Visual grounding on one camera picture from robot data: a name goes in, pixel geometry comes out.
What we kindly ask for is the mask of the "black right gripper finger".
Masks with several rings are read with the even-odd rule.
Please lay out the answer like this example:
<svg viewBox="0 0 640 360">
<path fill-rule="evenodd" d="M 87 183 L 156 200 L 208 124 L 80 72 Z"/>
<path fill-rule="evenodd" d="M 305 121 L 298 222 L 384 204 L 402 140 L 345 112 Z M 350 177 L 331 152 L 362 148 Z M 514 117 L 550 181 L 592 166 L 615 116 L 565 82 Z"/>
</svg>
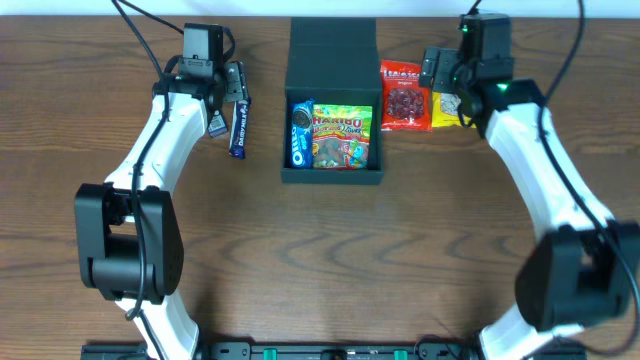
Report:
<svg viewBox="0 0 640 360">
<path fill-rule="evenodd" d="M 437 73 L 440 49 L 437 47 L 427 47 L 424 52 L 419 85 L 431 89 Z"/>
<path fill-rule="evenodd" d="M 433 91 L 437 93 L 452 93 L 454 88 L 454 73 L 458 64 L 458 51 L 454 49 L 440 49 Z"/>
</svg>

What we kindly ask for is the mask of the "yellow snack bag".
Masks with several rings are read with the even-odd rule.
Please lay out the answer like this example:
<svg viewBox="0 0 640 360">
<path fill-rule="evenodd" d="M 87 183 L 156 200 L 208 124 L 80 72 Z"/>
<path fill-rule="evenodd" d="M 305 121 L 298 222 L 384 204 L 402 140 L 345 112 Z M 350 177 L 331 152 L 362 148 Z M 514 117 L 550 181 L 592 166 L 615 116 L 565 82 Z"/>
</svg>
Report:
<svg viewBox="0 0 640 360">
<path fill-rule="evenodd" d="M 431 125 L 433 128 L 461 127 L 458 106 L 461 100 L 455 94 L 433 92 L 431 95 Z"/>
</svg>

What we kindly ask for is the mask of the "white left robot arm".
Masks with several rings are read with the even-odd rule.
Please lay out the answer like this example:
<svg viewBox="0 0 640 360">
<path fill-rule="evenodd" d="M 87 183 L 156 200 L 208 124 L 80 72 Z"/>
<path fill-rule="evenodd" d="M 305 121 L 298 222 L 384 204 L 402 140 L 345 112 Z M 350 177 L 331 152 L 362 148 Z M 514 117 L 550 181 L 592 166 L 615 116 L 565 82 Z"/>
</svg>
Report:
<svg viewBox="0 0 640 360">
<path fill-rule="evenodd" d="M 181 61 L 155 84 L 151 113 L 123 162 L 74 199 L 81 279 L 132 317 L 145 347 L 135 357 L 193 359 L 199 327 L 178 290 L 184 247 L 172 195 L 197 141 L 223 122 L 221 106 L 248 103 L 244 66 L 207 73 L 209 62 Z"/>
</svg>

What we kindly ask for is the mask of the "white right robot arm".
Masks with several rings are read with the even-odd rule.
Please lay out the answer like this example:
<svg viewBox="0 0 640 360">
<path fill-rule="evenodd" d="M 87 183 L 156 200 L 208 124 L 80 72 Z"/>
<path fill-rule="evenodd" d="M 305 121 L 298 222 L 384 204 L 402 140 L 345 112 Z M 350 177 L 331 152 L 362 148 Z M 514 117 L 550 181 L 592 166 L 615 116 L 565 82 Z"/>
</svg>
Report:
<svg viewBox="0 0 640 360">
<path fill-rule="evenodd" d="M 505 50 L 470 56 L 426 49 L 419 82 L 460 99 L 464 126 L 499 155 L 531 217 L 537 245 L 515 281 L 515 303 L 476 336 L 476 359 L 531 359 L 553 342 L 639 304 L 639 226 L 620 223 L 564 150 L 546 98 L 513 76 Z"/>
</svg>

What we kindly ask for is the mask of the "small blue gum pack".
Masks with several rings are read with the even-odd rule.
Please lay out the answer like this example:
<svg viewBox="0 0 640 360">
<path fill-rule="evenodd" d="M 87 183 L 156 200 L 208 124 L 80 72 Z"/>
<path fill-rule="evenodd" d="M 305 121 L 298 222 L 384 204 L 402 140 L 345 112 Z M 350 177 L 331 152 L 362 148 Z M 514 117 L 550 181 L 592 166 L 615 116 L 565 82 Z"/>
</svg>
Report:
<svg viewBox="0 0 640 360">
<path fill-rule="evenodd" d="M 228 126 L 224 114 L 220 110 L 215 110 L 211 121 L 207 127 L 208 135 L 211 138 L 222 136 L 228 132 Z"/>
</svg>

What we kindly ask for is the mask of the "Haribo worms candy bag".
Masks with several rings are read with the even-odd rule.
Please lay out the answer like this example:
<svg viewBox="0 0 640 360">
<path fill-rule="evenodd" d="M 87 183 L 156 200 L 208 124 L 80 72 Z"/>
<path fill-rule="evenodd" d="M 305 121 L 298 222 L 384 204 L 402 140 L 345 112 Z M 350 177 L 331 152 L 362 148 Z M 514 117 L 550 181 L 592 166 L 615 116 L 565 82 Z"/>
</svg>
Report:
<svg viewBox="0 0 640 360">
<path fill-rule="evenodd" d="M 368 165 L 373 108 L 315 104 L 312 113 L 312 167 L 354 170 Z"/>
</svg>

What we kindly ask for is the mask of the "red snack bag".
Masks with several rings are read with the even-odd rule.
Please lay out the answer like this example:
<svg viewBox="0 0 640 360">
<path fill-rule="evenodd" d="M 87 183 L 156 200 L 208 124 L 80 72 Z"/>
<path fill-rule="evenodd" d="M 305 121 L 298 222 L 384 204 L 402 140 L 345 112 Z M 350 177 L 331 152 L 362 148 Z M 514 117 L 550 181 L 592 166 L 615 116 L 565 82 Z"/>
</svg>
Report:
<svg viewBox="0 0 640 360">
<path fill-rule="evenodd" d="M 419 64 L 391 60 L 381 62 L 382 131 L 431 130 L 430 91 L 420 86 L 420 74 Z"/>
</svg>

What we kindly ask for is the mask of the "Dairy Milk chocolate bar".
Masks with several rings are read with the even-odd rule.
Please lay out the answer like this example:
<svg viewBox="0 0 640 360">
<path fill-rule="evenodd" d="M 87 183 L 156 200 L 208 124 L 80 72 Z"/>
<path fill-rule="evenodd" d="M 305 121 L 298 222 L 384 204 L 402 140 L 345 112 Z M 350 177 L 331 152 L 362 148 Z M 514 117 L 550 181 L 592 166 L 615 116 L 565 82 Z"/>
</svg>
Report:
<svg viewBox="0 0 640 360">
<path fill-rule="evenodd" d="M 237 101 L 234 104 L 229 154 L 237 159 L 244 159 L 246 157 L 245 142 L 250 106 L 250 98 Z"/>
</svg>

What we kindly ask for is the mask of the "blue Oreo cookie pack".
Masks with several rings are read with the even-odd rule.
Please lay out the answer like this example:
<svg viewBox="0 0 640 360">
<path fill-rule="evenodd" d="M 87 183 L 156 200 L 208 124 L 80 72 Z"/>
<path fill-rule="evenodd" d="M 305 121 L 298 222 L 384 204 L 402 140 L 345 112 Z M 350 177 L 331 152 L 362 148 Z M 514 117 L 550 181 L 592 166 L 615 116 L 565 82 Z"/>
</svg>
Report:
<svg viewBox="0 0 640 360">
<path fill-rule="evenodd" d="M 291 166 L 293 168 L 310 169 L 312 167 L 312 135 L 313 135 L 314 100 L 309 99 L 296 103 L 291 115 Z"/>
</svg>

